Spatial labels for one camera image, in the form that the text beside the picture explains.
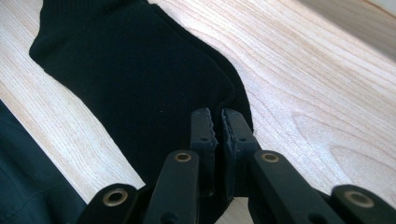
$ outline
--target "wood grain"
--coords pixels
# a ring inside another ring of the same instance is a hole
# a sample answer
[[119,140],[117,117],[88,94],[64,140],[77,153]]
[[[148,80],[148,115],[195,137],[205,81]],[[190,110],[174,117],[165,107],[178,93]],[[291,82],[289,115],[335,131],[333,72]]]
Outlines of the wood grain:
[[[232,62],[263,148],[285,155],[314,188],[354,184],[396,206],[394,17],[362,0],[150,2]],[[82,102],[27,55],[40,7],[0,3],[0,98],[86,200],[105,181],[140,186],[137,176],[123,179],[132,168]],[[88,165],[96,160],[114,165]],[[91,170],[80,173],[82,163]],[[219,223],[251,223],[246,200]]]

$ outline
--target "wooden surface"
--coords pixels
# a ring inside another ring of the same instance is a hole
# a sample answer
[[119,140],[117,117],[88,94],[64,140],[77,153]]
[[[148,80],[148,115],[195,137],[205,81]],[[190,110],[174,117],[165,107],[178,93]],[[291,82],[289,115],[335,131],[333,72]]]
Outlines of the wooden surface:
[[394,0],[368,0],[368,1],[396,17],[396,1]]
[[[362,0],[152,0],[225,55],[255,135],[306,180],[367,188],[396,206],[396,19]],[[143,185],[91,112],[28,56],[41,1],[0,2],[0,98],[88,202]],[[219,223],[250,223],[236,199]]]

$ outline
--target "clip jaw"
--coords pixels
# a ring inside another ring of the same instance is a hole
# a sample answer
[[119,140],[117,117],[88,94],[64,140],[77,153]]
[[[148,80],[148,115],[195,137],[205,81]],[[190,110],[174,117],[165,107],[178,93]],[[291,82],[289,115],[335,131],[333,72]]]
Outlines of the clip jaw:
[[[330,197],[313,189],[285,157],[261,150],[239,112],[223,109],[222,121],[223,146],[218,146],[209,110],[192,112],[190,150],[168,155],[155,188],[108,186],[78,224],[199,223],[199,198],[220,194],[225,203],[249,197],[256,224],[396,223],[396,210],[366,189],[338,186]],[[220,160],[215,160],[216,150],[222,150]]]

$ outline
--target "black fabric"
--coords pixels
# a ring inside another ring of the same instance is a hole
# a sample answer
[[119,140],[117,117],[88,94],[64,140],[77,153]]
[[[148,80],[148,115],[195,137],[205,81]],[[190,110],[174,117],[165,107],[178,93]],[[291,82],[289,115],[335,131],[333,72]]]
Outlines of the black fabric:
[[[84,102],[149,184],[166,155],[186,147],[193,110],[209,107],[218,139],[225,107],[252,128],[227,59],[145,1],[44,0],[30,55]],[[205,200],[201,223],[226,206],[220,197]]]

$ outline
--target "light wood grain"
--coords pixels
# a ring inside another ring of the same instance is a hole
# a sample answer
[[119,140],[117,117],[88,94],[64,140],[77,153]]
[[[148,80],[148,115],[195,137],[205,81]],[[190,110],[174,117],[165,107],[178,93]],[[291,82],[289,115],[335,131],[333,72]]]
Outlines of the light wood grain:
[[[362,0],[151,2],[233,63],[263,148],[285,155],[314,188],[355,184],[396,206],[394,17]],[[82,102],[27,55],[40,7],[0,3],[1,99],[86,200],[106,181],[141,186]],[[114,165],[88,165],[96,160]],[[219,220],[250,222],[245,199]]]
[[396,1],[393,0],[368,0],[396,17]]

